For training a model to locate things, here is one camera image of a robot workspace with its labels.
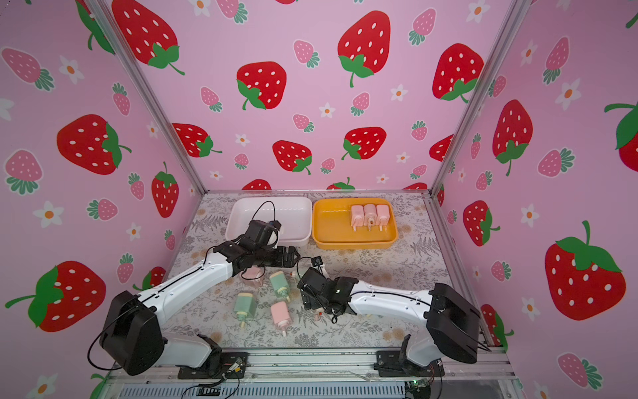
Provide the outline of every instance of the wall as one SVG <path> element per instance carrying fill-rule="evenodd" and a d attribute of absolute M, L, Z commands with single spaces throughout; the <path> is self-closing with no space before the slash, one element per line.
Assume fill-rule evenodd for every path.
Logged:
<path fill-rule="evenodd" d="M 452 237 L 527 398 L 635 397 L 637 13 L 620 0 L 533 4 L 505 87 L 444 182 Z"/>
<path fill-rule="evenodd" d="M 431 185 L 510 1 L 141 3 L 115 19 L 208 189 L 378 190 Z"/>
<path fill-rule="evenodd" d="M 86 350 L 111 298 L 168 268 L 199 198 L 76 2 L 31 3 L 12 1 L 0 16 L 2 396 L 89 398 L 105 374 Z M 118 83 L 126 96 L 114 92 Z M 163 162 L 177 183 L 169 217 L 152 198 L 155 176 L 170 180 Z M 131 174 L 140 181 L 130 184 Z M 112 364 L 99 348 L 92 359 Z"/>

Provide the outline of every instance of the strawberry wallpaper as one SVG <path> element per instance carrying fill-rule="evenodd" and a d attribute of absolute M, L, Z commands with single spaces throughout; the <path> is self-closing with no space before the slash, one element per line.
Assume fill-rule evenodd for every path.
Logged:
<path fill-rule="evenodd" d="M 439 195 L 527 398 L 635 397 L 636 20 L 534 2 Z"/>
<path fill-rule="evenodd" d="M 161 281 L 199 196 L 83 1 L 12 1 L 0 38 L 3 397 L 95 399 L 111 298 Z"/>
<path fill-rule="evenodd" d="M 113 0 L 111 10 L 209 190 L 379 190 L 431 185 L 509 5 Z"/>

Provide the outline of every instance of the strawberry print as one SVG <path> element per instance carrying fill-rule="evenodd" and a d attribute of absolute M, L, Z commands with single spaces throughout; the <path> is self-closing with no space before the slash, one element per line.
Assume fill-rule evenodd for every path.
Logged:
<path fill-rule="evenodd" d="M 159 69 L 170 65 L 177 73 L 185 75 L 173 65 L 179 59 L 179 46 L 166 21 L 135 0 L 113 0 L 111 10 L 138 61 Z"/>
<path fill-rule="evenodd" d="M 506 176 L 512 170 L 512 160 L 523 155 L 534 133 L 530 115 L 518 100 L 505 104 L 498 117 L 492 152 L 500 163 L 509 163 Z"/>
<path fill-rule="evenodd" d="M 603 378 L 598 369 L 586 359 L 579 359 L 573 353 L 563 353 L 556 358 L 561 371 L 581 388 L 591 387 L 594 391 L 602 388 Z"/>
<path fill-rule="evenodd" d="M 487 244 L 492 231 L 501 229 L 500 226 L 492 228 L 492 221 L 492 212 L 484 201 L 476 201 L 463 211 L 463 225 L 477 246 Z"/>
<path fill-rule="evenodd" d="M 343 161 L 346 155 L 356 160 L 372 158 L 385 142 L 387 134 L 379 127 L 358 128 L 350 130 L 343 139 L 343 149 L 347 152 L 341 157 Z"/>
<path fill-rule="evenodd" d="M 390 19 L 381 11 L 365 14 L 343 34 L 337 45 L 341 66 L 353 78 L 366 78 L 379 72 L 390 54 Z"/>
<path fill-rule="evenodd" d="M 576 155 L 568 148 L 563 148 L 560 152 L 553 149 L 538 163 L 538 173 L 547 177 L 556 177 L 561 172 L 567 173 L 569 168 L 574 166 L 575 159 Z"/>
<path fill-rule="evenodd" d="M 295 114 L 292 116 L 292 121 L 295 123 L 295 127 L 299 130 L 303 130 L 306 133 L 310 133 L 315 129 L 315 126 L 305 115 Z"/>
<path fill-rule="evenodd" d="M 283 170 L 302 172 L 305 169 L 310 174 L 308 167 L 313 162 L 310 148 L 290 141 L 279 140 L 272 145 L 272 153 Z"/>
<path fill-rule="evenodd" d="M 42 178 L 42 168 L 36 156 L 29 151 L 15 151 L 4 163 L 4 170 L 9 175 L 5 181 L 11 191 L 26 195 L 40 188 L 37 181 Z"/>
<path fill-rule="evenodd" d="M 412 133 L 410 134 L 416 141 L 423 141 L 427 135 L 427 127 L 425 122 L 416 121 L 412 125 Z"/>
<path fill-rule="evenodd" d="M 115 130 L 98 115 L 85 115 L 60 129 L 57 149 L 71 163 L 96 174 L 111 174 L 122 162 L 123 148 Z"/>
<path fill-rule="evenodd" d="M 605 112 L 618 108 L 629 108 L 631 111 L 620 120 L 616 128 L 616 149 L 620 160 L 629 169 L 638 172 L 638 103 L 609 104 L 605 107 Z"/>
<path fill-rule="evenodd" d="M 239 0 L 217 0 L 217 5 L 224 17 L 234 20 L 236 24 L 248 20 L 248 10 Z"/>
<path fill-rule="evenodd" d="M 272 61 L 244 65 L 237 70 L 237 88 L 246 97 L 242 110 L 249 101 L 255 108 L 273 109 L 283 98 L 286 71 Z"/>
<path fill-rule="evenodd" d="M 545 254 L 545 274 L 556 309 L 572 320 L 585 320 L 602 313 L 623 299 L 625 278 L 609 252 L 587 241 L 567 237 Z"/>
<path fill-rule="evenodd" d="M 452 101 L 463 97 L 477 84 L 483 70 L 483 59 L 465 44 L 456 43 L 441 54 L 434 74 L 432 93 L 439 100 Z"/>
<path fill-rule="evenodd" d="M 32 55 L 11 47 L 1 48 L 0 54 L 13 73 L 25 83 L 33 84 L 38 90 L 51 91 L 55 88 L 51 73 L 40 68 L 38 60 Z"/>
<path fill-rule="evenodd" d="M 413 46 L 420 45 L 426 40 L 426 36 L 432 33 L 435 20 L 436 10 L 434 8 L 428 8 L 414 19 L 412 30 L 409 34 L 410 43 Z"/>
<path fill-rule="evenodd" d="M 563 36 L 556 42 L 554 48 L 545 61 L 545 72 L 543 72 L 543 83 L 550 84 L 560 76 L 561 68 L 567 63 L 569 58 L 569 38 Z"/>
<path fill-rule="evenodd" d="M 120 83 L 114 84 L 113 92 L 115 93 L 113 94 L 113 102 L 115 103 L 115 106 L 117 107 L 117 109 L 119 109 L 119 112 L 122 115 L 128 116 L 128 113 L 131 110 L 131 102 L 126 96 L 126 90 L 124 90 L 124 86 L 122 86 Z"/>
<path fill-rule="evenodd" d="M 202 158 L 209 156 L 211 151 L 221 154 L 221 151 L 212 149 L 214 143 L 208 133 L 201 127 L 186 123 L 174 123 L 173 127 L 190 156 Z"/>
<path fill-rule="evenodd" d="M 48 333 L 71 327 L 97 309 L 107 293 L 104 281 L 87 266 L 74 260 L 47 271 L 36 284 L 35 295 L 4 304 L 9 309 L 31 299 L 28 315 L 36 327 Z"/>
<path fill-rule="evenodd" d="M 306 64 L 308 68 L 319 66 L 319 53 L 315 51 L 312 44 L 307 41 L 297 40 L 293 45 L 297 61 Z"/>
<path fill-rule="evenodd" d="M 367 92 L 363 92 L 352 99 L 352 107 L 350 107 L 350 113 L 354 116 L 361 116 L 369 106 L 370 94 Z"/>

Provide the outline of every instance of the red strawberry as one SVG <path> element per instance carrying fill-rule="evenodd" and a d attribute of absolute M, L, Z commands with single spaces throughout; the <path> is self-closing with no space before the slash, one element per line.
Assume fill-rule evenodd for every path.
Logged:
<path fill-rule="evenodd" d="M 568 148 L 563 148 L 560 152 L 553 149 L 538 163 L 538 173 L 547 177 L 556 177 L 560 172 L 567 173 L 574 166 L 575 159 L 576 155 Z"/>
<path fill-rule="evenodd" d="M 492 228 L 492 212 L 484 201 L 476 201 L 465 208 L 463 225 L 472 238 L 472 242 L 477 246 L 483 246 L 489 241 L 492 230 L 501 229 L 500 226 Z"/>
<path fill-rule="evenodd" d="M 543 83 L 550 84 L 560 76 L 560 68 L 564 67 L 569 58 L 569 38 L 563 36 L 556 42 L 554 48 L 547 56 L 543 72 Z"/>
<path fill-rule="evenodd" d="M 343 140 L 343 149 L 347 151 L 342 157 L 343 161 L 346 159 L 346 155 L 350 155 L 356 160 L 367 160 L 372 158 L 379 148 L 385 142 L 387 134 L 385 130 L 379 127 L 372 128 L 358 128 L 350 130 L 346 133 L 346 137 Z"/>
<path fill-rule="evenodd" d="M 266 180 L 256 179 L 242 188 L 242 190 L 270 190 L 271 185 Z"/>
<path fill-rule="evenodd" d="M 312 44 L 307 41 L 297 40 L 293 45 L 297 61 L 306 64 L 308 68 L 319 66 L 319 53 L 317 53 Z"/>
<path fill-rule="evenodd" d="M 113 0 L 111 10 L 133 55 L 143 64 L 164 69 L 179 59 L 173 29 L 158 15 L 135 0 Z"/>
<path fill-rule="evenodd" d="M 138 288 L 133 284 L 133 288 L 138 291 L 143 291 L 147 289 L 151 289 L 156 285 L 159 285 L 164 280 L 164 274 L 166 274 L 166 270 L 163 267 L 155 266 L 149 274 L 144 277 L 142 282 L 142 288 Z"/>
<path fill-rule="evenodd" d="M 272 145 L 272 153 L 277 158 L 279 166 L 284 170 L 301 172 L 306 169 L 308 174 L 310 174 L 308 167 L 313 162 L 313 154 L 308 147 L 290 141 L 279 140 Z"/>
<path fill-rule="evenodd" d="M 480 151 L 480 134 L 476 133 L 474 135 L 474 138 L 472 139 L 472 146 L 470 147 L 470 155 L 472 156 L 473 160 L 477 159 L 477 156 L 479 156 L 479 151 Z"/>
<path fill-rule="evenodd" d="M 11 47 L 1 48 L 0 53 L 7 66 L 24 82 L 33 83 L 39 90 L 51 91 L 55 88 L 49 71 L 41 69 L 38 60 L 32 55 Z"/>
<path fill-rule="evenodd" d="M 186 123 L 174 123 L 173 127 L 190 156 L 202 158 L 208 156 L 211 151 L 221 154 L 221 151 L 212 149 L 214 143 L 208 133 L 201 127 Z"/>
<path fill-rule="evenodd" d="M 612 308 L 625 295 L 625 278 L 609 252 L 567 237 L 549 247 L 545 273 L 556 309 L 573 320 L 584 320 Z"/>
<path fill-rule="evenodd" d="M 483 70 L 483 59 L 465 44 L 451 45 L 441 54 L 434 74 L 432 93 L 439 100 L 451 101 L 463 97 L 476 86 Z"/>
<path fill-rule="evenodd" d="M 556 362 L 563 373 L 579 387 L 590 386 L 594 391 L 602 388 L 602 376 L 598 374 L 598 369 L 587 360 L 580 360 L 575 354 L 566 352 L 558 356 Z"/>
<path fill-rule="evenodd" d="M 341 66 L 350 75 L 366 78 L 379 72 L 390 54 L 390 19 L 381 11 L 364 15 L 343 34 L 337 45 Z"/>
<path fill-rule="evenodd" d="M 100 219 L 102 221 L 111 220 L 117 215 L 117 206 L 106 198 L 93 200 L 89 203 L 89 207 L 86 209 L 91 218 L 95 220 Z"/>
<path fill-rule="evenodd" d="M 75 165 L 97 174 L 111 174 L 122 162 L 123 148 L 113 128 L 98 115 L 85 115 L 60 129 L 57 149 Z"/>
<path fill-rule="evenodd" d="M 454 135 L 449 135 L 430 147 L 430 158 L 443 162 L 445 154 L 447 154 L 447 149 L 450 147 L 450 143 L 452 143 L 452 137 L 454 137 Z"/>
<path fill-rule="evenodd" d="M 638 172 L 638 103 L 610 104 L 605 107 L 605 112 L 617 108 L 631 108 L 618 123 L 616 128 L 616 149 L 620 160 L 631 170 Z"/>
<path fill-rule="evenodd" d="M 140 180 L 140 175 L 131 173 L 128 176 L 128 184 L 131 185 L 131 194 L 138 200 L 144 199 L 144 182 Z"/>
<path fill-rule="evenodd" d="M 506 176 L 512 170 L 512 160 L 523 155 L 534 134 L 530 115 L 518 100 L 505 104 L 498 117 L 498 124 L 492 140 L 492 152 L 500 163 L 510 164 Z"/>
<path fill-rule="evenodd" d="M 11 191 L 25 195 L 33 194 L 40 188 L 36 182 L 42 178 L 42 168 L 36 156 L 29 151 L 15 151 L 4 163 L 4 169 L 9 175 L 6 184 L 10 186 Z"/>
<path fill-rule="evenodd" d="M 151 193 L 159 215 L 168 218 L 177 204 L 179 187 L 175 177 L 168 173 L 166 162 L 164 162 L 164 170 L 166 172 L 159 172 L 155 175 L 151 183 Z"/>
<path fill-rule="evenodd" d="M 315 126 L 305 115 L 295 114 L 292 116 L 292 121 L 299 130 L 303 130 L 306 133 L 310 133 L 315 129 Z"/>
<path fill-rule="evenodd" d="M 47 271 L 36 284 L 36 294 L 7 302 L 9 309 L 16 303 L 33 298 L 29 318 L 42 331 L 55 333 L 69 328 L 99 307 L 107 286 L 95 273 L 80 262 L 67 260 Z"/>
<path fill-rule="evenodd" d="M 255 108 L 273 109 L 281 103 L 286 89 L 286 71 L 273 61 L 247 64 L 237 70 L 237 88 Z"/>
<path fill-rule="evenodd" d="M 120 284 L 124 284 L 131 278 L 133 274 L 133 256 L 130 253 L 125 253 L 120 259 L 120 264 L 117 267 L 117 279 Z"/>

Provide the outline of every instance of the table surface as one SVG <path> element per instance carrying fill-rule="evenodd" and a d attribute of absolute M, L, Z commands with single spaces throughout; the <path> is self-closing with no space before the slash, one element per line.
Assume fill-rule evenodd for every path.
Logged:
<path fill-rule="evenodd" d="M 225 241 L 226 225 L 234 203 L 254 194 L 207 194 L 189 231 L 182 240 L 169 277 L 199 262 L 206 249 Z M 434 283 L 451 284 L 441 251 L 420 193 L 308 193 L 314 203 L 323 198 L 378 197 L 392 204 L 399 239 L 386 250 L 321 250 L 312 237 L 298 248 L 302 256 L 320 255 L 331 278 L 351 276 L 366 282 L 398 289 L 430 289 Z M 308 268 L 304 259 L 300 272 Z M 414 324 L 376 315 L 342 315 L 337 324 L 324 315 L 315 320 L 303 309 L 297 281 L 288 277 L 292 288 L 288 311 L 293 325 L 287 336 L 274 328 L 270 306 L 277 299 L 267 277 L 279 269 L 267 270 L 264 284 L 247 286 L 239 275 L 217 284 L 175 314 L 164 326 L 167 333 L 204 334 L 224 348 L 310 348 L 310 347 L 396 347 L 407 334 L 418 330 Z M 290 272 L 293 269 L 281 269 Z M 257 311 L 254 320 L 241 328 L 233 307 L 237 294 L 252 292 Z"/>

